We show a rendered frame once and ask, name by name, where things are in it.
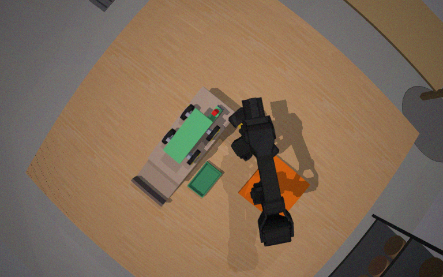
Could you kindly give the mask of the red-headed pin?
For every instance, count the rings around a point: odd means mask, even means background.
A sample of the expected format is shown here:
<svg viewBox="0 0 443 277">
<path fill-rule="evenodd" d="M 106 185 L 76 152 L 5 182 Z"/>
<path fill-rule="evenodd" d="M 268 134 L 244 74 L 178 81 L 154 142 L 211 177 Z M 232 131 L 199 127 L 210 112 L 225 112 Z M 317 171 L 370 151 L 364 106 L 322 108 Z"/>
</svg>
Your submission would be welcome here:
<svg viewBox="0 0 443 277">
<path fill-rule="evenodd" d="M 214 110 L 211 112 L 211 114 L 215 116 L 215 115 L 218 114 L 219 111 L 220 111 L 219 109 L 214 109 Z"/>
</svg>

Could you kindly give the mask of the beige flat ramp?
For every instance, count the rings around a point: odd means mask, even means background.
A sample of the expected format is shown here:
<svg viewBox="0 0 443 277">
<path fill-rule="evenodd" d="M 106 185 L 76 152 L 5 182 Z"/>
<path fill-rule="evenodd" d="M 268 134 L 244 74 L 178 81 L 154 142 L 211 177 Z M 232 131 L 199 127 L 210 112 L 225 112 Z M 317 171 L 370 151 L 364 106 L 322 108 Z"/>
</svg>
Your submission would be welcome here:
<svg viewBox="0 0 443 277">
<path fill-rule="evenodd" d="M 147 160 L 146 164 L 140 170 L 139 174 L 131 180 L 138 188 L 140 188 L 140 190 L 146 193 L 152 200 L 154 200 L 154 202 L 156 202 L 161 207 L 171 196 L 171 194 L 173 194 L 175 189 L 181 184 L 182 180 L 184 180 L 188 173 L 190 173 L 190 171 L 202 158 L 206 151 L 211 147 L 215 140 L 220 136 L 223 130 L 228 126 L 228 124 L 230 123 L 228 118 L 235 112 L 228 105 L 218 99 L 214 94 L 212 94 L 209 90 L 205 89 L 205 87 L 202 87 L 197 92 L 195 97 L 188 105 L 190 104 L 192 104 L 196 109 L 200 110 L 207 117 L 216 106 L 222 109 L 222 112 L 209 127 L 210 129 L 214 129 L 216 125 L 220 127 L 220 130 L 216 134 L 216 136 L 212 139 L 212 141 L 208 141 L 206 140 L 208 134 L 205 132 L 202 135 L 195 146 L 190 150 L 191 153 L 196 152 L 197 149 L 201 151 L 199 157 L 194 161 L 192 165 L 189 165 L 187 163 L 189 161 L 188 158 L 184 158 L 184 160 L 179 164 L 169 154 L 163 151 L 168 143 L 166 145 L 163 144 L 162 138 L 155 149 L 149 155 L 149 160 Z M 183 110 L 183 112 L 186 110 L 186 108 Z M 177 120 L 174 121 L 169 130 L 173 128 L 177 132 L 179 128 L 183 125 L 183 123 L 187 120 L 183 120 L 180 118 L 182 113 L 177 118 Z"/>
</svg>

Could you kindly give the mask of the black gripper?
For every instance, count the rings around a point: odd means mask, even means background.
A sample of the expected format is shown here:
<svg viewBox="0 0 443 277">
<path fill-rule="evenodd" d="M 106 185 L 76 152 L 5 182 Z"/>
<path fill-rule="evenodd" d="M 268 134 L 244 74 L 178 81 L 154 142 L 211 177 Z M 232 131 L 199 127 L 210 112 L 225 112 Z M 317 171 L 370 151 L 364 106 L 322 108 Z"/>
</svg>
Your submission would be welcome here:
<svg viewBox="0 0 443 277">
<path fill-rule="evenodd" d="M 239 126 L 241 123 L 243 124 L 243 122 L 242 122 L 243 119 L 245 119 L 243 107 L 240 107 L 236 112 L 234 112 L 228 118 L 228 120 L 234 126 L 234 128 Z M 239 129 L 239 133 L 242 135 L 242 129 L 241 128 Z M 279 149 L 278 149 L 277 146 L 274 145 L 274 149 L 273 149 L 273 152 L 272 152 L 273 157 L 275 155 L 277 155 L 278 153 L 279 153 Z"/>
</svg>

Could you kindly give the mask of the green wheeled trolley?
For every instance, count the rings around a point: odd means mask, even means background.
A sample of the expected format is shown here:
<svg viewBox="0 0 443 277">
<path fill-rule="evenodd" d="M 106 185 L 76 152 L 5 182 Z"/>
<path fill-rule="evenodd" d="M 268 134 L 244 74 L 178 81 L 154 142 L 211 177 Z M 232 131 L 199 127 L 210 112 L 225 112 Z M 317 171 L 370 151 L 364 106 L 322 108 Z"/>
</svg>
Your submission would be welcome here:
<svg viewBox="0 0 443 277">
<path fill-rule="evenodd" d="M 180 117 L 183 120 L 187 120 L 177 132 L 172 128 L 163 137 L 162 143 L 165 145 L 168 143 L 163 151 L 169 154 L 179 164 L 184 160 L 184 158 L 188 158 L 189 161 L 187 163 L 192 165 L 199 157 L 201 151 L 197 149 L 196 152 L 191 153 L 190 150 L 195 146 L 205 132 L 208 134 L 206 140 L 212 141 L 220 130 L 218 125 L 216 125 L 214 129 L 209 128 L 222 112 L 221 108 L 216 106 L 214 109 L 216 108 L 220 110 L 218 114 L 214 116 L 210 113 L 210 115 L 207 117 L 192 104 L 188 105 Z"/>
</svg>

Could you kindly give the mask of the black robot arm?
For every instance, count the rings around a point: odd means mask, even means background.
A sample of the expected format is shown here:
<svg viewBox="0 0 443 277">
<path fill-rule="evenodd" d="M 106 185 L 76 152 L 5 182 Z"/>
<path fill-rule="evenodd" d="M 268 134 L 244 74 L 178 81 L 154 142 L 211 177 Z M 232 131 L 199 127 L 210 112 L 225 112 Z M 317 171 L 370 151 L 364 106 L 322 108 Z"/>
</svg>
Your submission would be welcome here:
<svg viewBox="0 0 443 277">
<path fill-rule="evenodd" d="M 231 148 L 244 161 L 253 155 L 257 160 L 260 181 L 253 184 L 250 194 L 254 205 L 261 204 L 263 209 L 258 219 L 261 243 L 272 246 L 291 242 L 294 222 L 280 193 L 272 155 L 275 128 L 270 116 L 265 116 L 261 97 L 243 100 L 242 104 L 245 115 L 241 125 L 242 136 L 234 140 Z M 285 216 L 281 216 L 281 212 Z"/>
</svg>

